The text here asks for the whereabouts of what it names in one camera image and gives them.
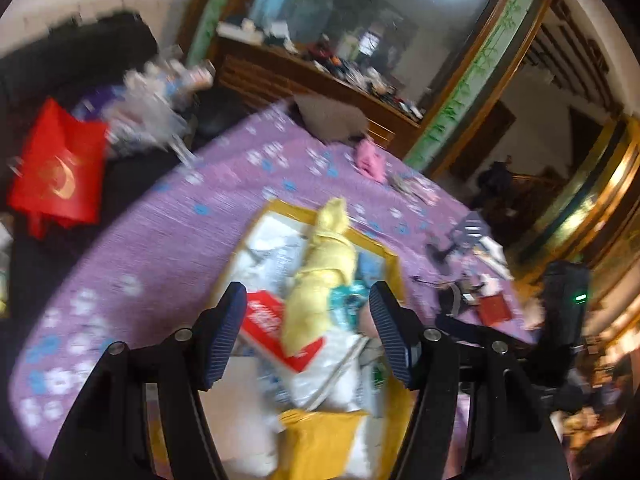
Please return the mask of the red white tissue pack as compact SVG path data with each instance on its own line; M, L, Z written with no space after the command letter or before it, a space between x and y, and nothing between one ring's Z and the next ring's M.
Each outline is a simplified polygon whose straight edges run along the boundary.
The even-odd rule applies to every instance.
M298 374L306 370L311 361L324 347L321 337L295 356L286 356L280 341L283 304L266 290L246 294L246 310L240 328L240 336L261 356L272 364Z

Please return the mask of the yellow soft cloth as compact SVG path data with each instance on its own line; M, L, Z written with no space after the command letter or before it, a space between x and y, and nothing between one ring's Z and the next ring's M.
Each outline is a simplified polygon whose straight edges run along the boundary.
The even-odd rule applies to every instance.
M303 265L285 299L280 343L285 356L296 356L331 326L329 302L334 288L354 280L357 251L346 233L344 197L332 197L317 212Z

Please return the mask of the white towel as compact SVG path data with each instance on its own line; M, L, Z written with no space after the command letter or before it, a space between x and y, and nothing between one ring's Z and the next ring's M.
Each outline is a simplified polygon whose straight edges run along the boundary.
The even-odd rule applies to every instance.
M359 356L368 342L367 336L330 328L308 366L283 381L292 404L304 411L355 411L361 382Z

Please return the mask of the pink soft toy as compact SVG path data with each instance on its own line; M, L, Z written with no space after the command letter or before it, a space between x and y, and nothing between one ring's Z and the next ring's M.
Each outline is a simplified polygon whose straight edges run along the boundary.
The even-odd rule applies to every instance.
M354 164L358 172L375 182L386 182L386 161L378 151L376 144L369 138L363 138L355 148Z

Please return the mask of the dark red packet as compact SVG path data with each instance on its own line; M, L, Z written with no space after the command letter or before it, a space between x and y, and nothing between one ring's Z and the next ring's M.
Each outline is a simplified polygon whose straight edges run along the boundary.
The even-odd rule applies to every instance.
M511 309L503 294L480 297L477 305L477 315L486 326L495 327L512 320Z

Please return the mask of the purple floral tablecloth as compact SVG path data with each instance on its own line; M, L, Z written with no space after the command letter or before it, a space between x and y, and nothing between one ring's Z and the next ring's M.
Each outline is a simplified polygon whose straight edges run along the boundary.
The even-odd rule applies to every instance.
M423 246L465 208L389 157L386 169L416 184L407 198L363 177L355 155L296 126L280 107L246 118L132 205L55 289L9 382L27 439L48 456L63 419L106 346L149 344L196 318L232 250L270 200L317 209L344 198L354 228L398 255L421 314L435 309L435 272Z

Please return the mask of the yellow cardboard box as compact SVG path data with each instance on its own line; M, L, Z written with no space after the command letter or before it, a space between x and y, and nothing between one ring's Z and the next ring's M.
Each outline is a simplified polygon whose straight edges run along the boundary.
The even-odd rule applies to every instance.
M150 331L175 328L245 286L231 358L200 394L232 479L384 479L411 396L368 319L373 282L397 259L358 234L341 198L316 210L270 200L223 255L209 218L170 217L142 275Z

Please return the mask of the black phone stand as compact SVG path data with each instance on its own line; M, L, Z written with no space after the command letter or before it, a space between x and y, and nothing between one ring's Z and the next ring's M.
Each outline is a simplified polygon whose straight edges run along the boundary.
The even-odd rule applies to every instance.
M427 243L425 252L428 261L433 268L442 275L451 274L450 257L458 252L465 255L480 240L489 234L489 226L478 211L469 212L456 226L448 233L449 245L445 248L438 248L433 243Z

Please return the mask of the yellow padded envelope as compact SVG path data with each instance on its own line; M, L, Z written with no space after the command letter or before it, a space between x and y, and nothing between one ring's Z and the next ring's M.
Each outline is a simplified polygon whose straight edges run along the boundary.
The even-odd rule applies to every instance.
M279 416L284 428L278 466L271 479L335 479L344 474L364 411L307 412Z

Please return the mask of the red gift bag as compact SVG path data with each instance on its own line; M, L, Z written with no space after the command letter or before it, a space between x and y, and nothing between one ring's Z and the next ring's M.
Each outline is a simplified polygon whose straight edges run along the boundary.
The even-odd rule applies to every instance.
M104 122L81 122L46 99L22 153L9 205L41 240L51 224L69 229L100 221L106 163Z

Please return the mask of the brown cushion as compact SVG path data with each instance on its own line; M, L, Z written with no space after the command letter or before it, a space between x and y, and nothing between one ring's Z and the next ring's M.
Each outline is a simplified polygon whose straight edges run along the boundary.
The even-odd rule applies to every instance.
M368 134L368 118L358 107L325 96L293 96L291 112L323 144L355 145Z

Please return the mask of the wooden sideboard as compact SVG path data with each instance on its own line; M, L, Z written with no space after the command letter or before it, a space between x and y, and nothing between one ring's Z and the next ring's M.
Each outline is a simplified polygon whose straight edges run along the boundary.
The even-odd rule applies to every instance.
M373 140L398 158L408 154L422 133L421 125L396 107L317 70L282 48L217 38L208 54L216 66L216 85L237 93L251 110L296 94L325 96L356 106L368 118Z

